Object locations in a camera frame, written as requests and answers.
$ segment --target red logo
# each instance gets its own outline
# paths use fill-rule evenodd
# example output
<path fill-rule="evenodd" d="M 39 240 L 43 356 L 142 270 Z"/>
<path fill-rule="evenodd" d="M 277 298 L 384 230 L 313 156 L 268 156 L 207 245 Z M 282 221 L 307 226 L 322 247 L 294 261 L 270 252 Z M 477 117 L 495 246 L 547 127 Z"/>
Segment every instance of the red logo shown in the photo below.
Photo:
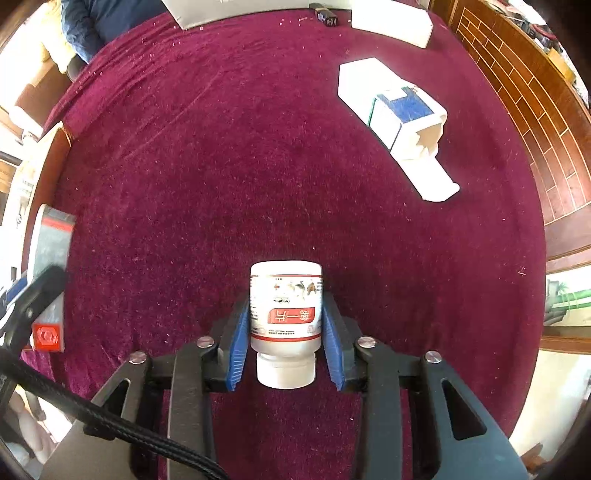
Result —
<path fill-rule="evenodd" d="M 37 350 L 61 351 L 60 326 L 33 324 L 33 341 Z"/>
<path fill-rule="evenodd" d="M 269 312 L 267 323 L 282 323 L 284 325 L 312 323 L 314 321 L 315 312 L 315 307 L 303 309 L 273 309 Z"/>

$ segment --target blue jacket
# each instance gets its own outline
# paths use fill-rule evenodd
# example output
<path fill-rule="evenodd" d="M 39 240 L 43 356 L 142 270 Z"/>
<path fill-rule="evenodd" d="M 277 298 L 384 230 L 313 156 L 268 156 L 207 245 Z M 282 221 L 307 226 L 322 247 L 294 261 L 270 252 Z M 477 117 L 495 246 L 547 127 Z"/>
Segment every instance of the blue jacket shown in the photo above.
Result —
<path fill-rule="evenodd" d="M 166 11 L 161 0 L 61 0 L 61 29 L 88 63 L 111 40 Z"/>

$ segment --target white bottle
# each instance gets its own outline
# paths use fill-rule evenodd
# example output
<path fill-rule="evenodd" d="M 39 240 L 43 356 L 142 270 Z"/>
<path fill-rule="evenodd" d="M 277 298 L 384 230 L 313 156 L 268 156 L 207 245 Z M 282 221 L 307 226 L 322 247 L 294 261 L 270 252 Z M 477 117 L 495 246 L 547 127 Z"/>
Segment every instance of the white bottle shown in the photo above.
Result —
<path fill-rule="evenodd" d="M 251 346 L 259 382 L 300 388 L 316 377 L 322 342 L 322 267 L 279 260 L 251 268 Z"/>

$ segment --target white box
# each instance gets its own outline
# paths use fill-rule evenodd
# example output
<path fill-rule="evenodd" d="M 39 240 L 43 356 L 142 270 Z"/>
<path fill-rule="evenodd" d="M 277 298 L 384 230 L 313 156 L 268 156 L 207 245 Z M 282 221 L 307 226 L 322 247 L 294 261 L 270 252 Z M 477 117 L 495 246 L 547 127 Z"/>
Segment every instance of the white box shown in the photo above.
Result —
<path fill-rule="evenodd" d="M 338 95 L 373 130 L 424 200 L 442 202 L 459 191 L 435 158 L 447 112 L 423 90 L 372 58 L 340 66 Z"/>
<path fill-rule="evenodd" d="M 307 9 L 310 5 L 307 0 L 163 0 L 163 3 L 183 30 L 238 15 L 291 8 Z M 328 8 L 344 10 L 350 10 L 353 6 L 353 0 L 321 3 Z"/>
<path fill-rule="evenodd" d="M 433 22 L 426 10 L 392 0 L 355 0 L 351 26 L 426 48 Z"/>

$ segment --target bottle cap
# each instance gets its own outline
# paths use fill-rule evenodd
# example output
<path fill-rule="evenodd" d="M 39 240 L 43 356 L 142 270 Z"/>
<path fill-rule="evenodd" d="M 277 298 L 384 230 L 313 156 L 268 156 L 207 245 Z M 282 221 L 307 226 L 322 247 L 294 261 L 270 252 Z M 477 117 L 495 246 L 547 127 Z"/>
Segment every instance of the bottle cap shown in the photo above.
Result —
<path fill-rule="evenodd" d="M 316 378 L 316 354 L 306 356 L 256 355 L 256 376 L 263 385 L 287 390 L 310 385 Z"/>

